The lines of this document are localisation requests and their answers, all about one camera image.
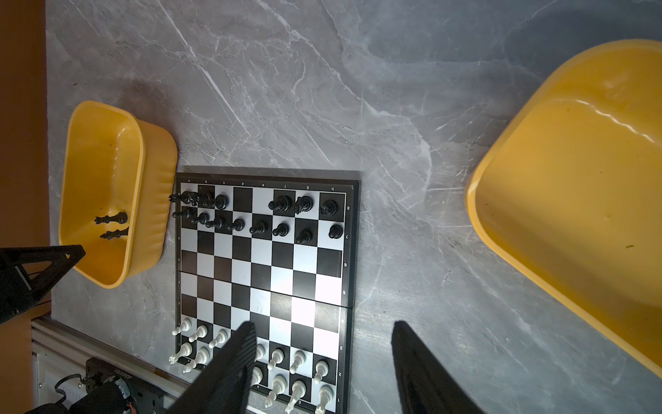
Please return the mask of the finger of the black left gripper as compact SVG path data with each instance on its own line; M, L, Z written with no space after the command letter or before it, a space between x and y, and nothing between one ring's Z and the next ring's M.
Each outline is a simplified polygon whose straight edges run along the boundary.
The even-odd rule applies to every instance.
M1 324L39 305L85 255L81 245L1 248Z

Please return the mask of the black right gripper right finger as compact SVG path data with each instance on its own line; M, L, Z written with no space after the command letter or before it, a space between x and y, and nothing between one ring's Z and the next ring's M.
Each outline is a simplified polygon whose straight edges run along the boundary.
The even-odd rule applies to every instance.
M482 412L405 321L395 322L391 346L404 413Z

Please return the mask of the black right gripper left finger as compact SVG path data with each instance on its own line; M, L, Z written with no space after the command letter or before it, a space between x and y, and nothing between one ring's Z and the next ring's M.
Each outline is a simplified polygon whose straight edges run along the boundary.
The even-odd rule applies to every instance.
M255 325L244 322L167 412L246 412L256 350Z

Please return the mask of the black chess piece bishop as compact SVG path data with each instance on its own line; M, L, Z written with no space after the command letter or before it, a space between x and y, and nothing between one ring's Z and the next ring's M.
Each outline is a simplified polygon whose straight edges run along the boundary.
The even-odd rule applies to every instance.
M101 238L105 240L119 239L129 234L129 227L125 229L109 230L101 234Z

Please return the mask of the black chess piece small pawn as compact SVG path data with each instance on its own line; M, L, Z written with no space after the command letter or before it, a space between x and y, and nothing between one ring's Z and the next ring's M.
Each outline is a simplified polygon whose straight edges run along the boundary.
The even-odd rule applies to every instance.
M182 203L185 205L197 206L199 201L199 194L194 191L183 191L182 193L174 193L169 196L171 203Z

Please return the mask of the white chess piece knight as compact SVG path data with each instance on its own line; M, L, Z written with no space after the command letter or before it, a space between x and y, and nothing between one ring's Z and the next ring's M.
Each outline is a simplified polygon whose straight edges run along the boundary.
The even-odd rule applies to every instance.
M169 363L174 365L180 358L188 357L192 353L192 346L190 343L184 343L181 345L178 352L174 353L169 357Z

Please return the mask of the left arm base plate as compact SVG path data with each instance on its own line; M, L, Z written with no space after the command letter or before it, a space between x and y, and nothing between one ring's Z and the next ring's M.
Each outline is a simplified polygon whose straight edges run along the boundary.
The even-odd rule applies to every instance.
M128 372L91 358L84 378L85 413L165 413L164 392Z

